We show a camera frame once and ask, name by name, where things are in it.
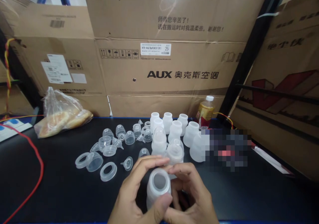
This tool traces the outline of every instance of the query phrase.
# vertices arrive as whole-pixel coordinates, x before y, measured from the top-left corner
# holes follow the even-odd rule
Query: finger
[[[171,204],[172,199],[169,193],[158,197],[152,208],[143,216],[142,223],[159,224],[164,219],[165,212]]]

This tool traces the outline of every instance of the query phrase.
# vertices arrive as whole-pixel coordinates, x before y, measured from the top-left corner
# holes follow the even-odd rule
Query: plastic lid
[[[117,150],[117,147],[115,147],[114,145],[108,145],[104,148],[103,155],[105,157],[111,157],[111,156],[115,155],[116,150]]]
[[[104,173],[104,170],[108,167],[108,166],[112,166],[112,169],[109,173],[105,174]],[[110,181],[112,178],[114,178],[115,174],[117,172],[117,166],[115,163],[113,162],[108,162],[106,163],[102,168],[101,168],[101,171],[100,171],[100,176],[101,176],[101,180],[103,182],[107,182],[107,181]]]
[[[75,166],[78,169],[84,168],[87,165],[87,156],[89,155],[89,152],[81,154],[76,160],[75,160]]]
[[[130,171],[133,167],[133,159],[132,157],[127,157],[124,162],[121,163],[126,171]]]
[[[214,96],[206,96],[206,100],[207,101],[213,101],[214,100]]]

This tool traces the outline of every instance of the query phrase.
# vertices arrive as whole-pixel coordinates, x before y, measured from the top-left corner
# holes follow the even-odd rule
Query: plastic bottle
[[[209,127],[215,108],[213,107],[213,100],[213,96],[206,96],[206,100],[199,105],[196,119],[198,120],[200,129],[208,129]]]
[[[178,117],[178,121],[182,123],[182,134],[181,136],[184,136],[185,135],[185,129],[186,129],[186,126],[188,125],[188,116],[186,114],[180,114],[179,117]]]

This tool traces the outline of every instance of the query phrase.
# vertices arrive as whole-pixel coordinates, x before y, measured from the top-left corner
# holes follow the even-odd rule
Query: cardboard box
[[[264,0],[86,0],[94,35],[246,42]]]

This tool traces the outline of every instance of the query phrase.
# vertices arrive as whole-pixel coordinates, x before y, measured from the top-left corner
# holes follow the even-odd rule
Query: red cable
[[[34,189],[32,190],[32,192],[29,194],[29,196],[23,201],[23,203],[21,203],[21,205],[20,205],[20,206],[11,214],[11,216],[9,216],[8,219],[5,220],[5,222],[3,223],[3,224],[7,224],[7,223],[13,218],[13,216],[14,216],[15,214],[17,214],[17,212],[23,207],[23,205],[26,204],[26,202],[30,199],[30,197],[31,197],[31,196],[35,193],[35,191],[37,190],[37,188],[38,188],[38,186],[39,186],[39,184],[40,184],[40,182],[41,182],[41,180],[42,180],[42,178],[43,178],[44,164],[43,164],[43,161],[42,161],[42,158],[41,158],[41,156],[40,156],[40,154],[39,154],[38,149],[35,147],[35,145],[33,144],[32,140],[31,140],[28,136],[26,136],[26,135],[20,133],[18,130],[16,130],[15,128],[12,128],[12,127],[10,127],[10,126],[3,125],[3,124],[0,124],[0,126],[7,127],[7,128],[9,128],[9,129],[12,129],[12,130],[16,131],[20,136],[26,138],[26,139],[28,140],[29,144],[31,145],[31,147],[34,149],[34,152],[36,153],[36,156],[37,156],[37,158],[38,158],[38,160],[39,160],[39,162],[40,162],[40,166],[41,166],[40,177],[39,177],[39,180],[38,180],[36,186],[34,187]]]

